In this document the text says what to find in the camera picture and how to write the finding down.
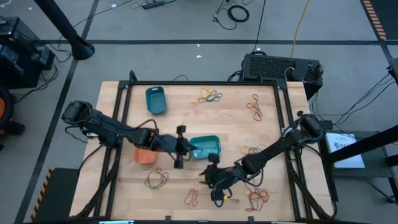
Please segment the black equipment box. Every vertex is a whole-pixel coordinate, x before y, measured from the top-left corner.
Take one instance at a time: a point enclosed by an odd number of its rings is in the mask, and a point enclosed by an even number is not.
[[[286,87],[286,81],[303,82],[309,100],[323,85],[322,73],[318,60],[246,54],[239,80],[254,81],[261,77],[277,81],[281,88]]]
[[[5,88],[33,88],[42,70],[51,69],[54,53],[18,18],[0,21],[0,82]]]

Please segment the yellow cable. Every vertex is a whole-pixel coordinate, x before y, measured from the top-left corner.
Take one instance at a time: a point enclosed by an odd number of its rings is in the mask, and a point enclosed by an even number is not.
[[[305,4],[305,8],[304,8],[304,11],[303,11],[303,14],[301,15],[301,18],[300,18],[300,22],[298,22],[297,29],[296,29],[296,33],[294,34],[293,47],[292,47],[292,54],[290,54],[290,58],[292,58],[293,55],[294,55],[294,47],[295,47],[295,45],[296,45],[297,33],[299,32],[299,29],[300,29],[300,26],[301,26],[301,22],[303,21],[305,12],[307,11],[307,7],[308,7],[308,5],[310,4],[310,1],[311,1],[311,0],[307,0],[307,3]]]

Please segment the orange striped tape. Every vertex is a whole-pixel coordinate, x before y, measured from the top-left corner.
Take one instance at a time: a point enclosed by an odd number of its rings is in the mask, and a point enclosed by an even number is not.
[[[386,33],[384,32],[384,29],[382,25],[380,24],[379,18],[376,15],[376,12],[373,9],[373,6],[370,1],[363,1],[366,11],[369,14],[369,17],[372,20],[373,25],[376,28],[377,34],[379,35],[379,38],[382,40],[386,40]]]
[[[36,200],[36,203],[35,203],[35,207],[33,208],[33,212],[30,215],[30,222],[31,223],[34,221],[34,219],[36,217],[36,214],[37,214],[37,211],[39,210],[39,206],[40,206],[40,203],[43,200],[45,189],[46,189],[47,185],[49,184],[50,176],[51,176],[53,171],[54,171],[54,168],[51,168],[51,169],[49,169],[49,171],[47,171],[47,175],[45,176],[45,180],[44,180],[43,186],[42,186],[42,188],[40,190],[39,196],[37,197],[37,200]]]

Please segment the white cable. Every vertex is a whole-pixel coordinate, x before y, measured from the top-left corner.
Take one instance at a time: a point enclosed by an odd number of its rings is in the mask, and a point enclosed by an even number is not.
[[[290,69],[290,68],[291,68],[292,70],[294,70],[294,67],[288,67],[288,68],[286,68],[286,70],[285,70],[285,72],[284,72],[286,82],[287,82],[286,72],[287,72],[287,70]]]
[[[12,0],[9,0],[7,3],[4,3],[4,4],[0,4],[0,7],[4,7],[4,6],[7,6],[8,4],[10,4],[12,2]]]

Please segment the extension cord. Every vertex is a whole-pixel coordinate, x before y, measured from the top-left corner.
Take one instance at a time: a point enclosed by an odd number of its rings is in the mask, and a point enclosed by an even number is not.
[[[144,9],[152,9],[154,7],[164,6],[164,1],[154,1],[152,3],[144,3],[142,7]]]

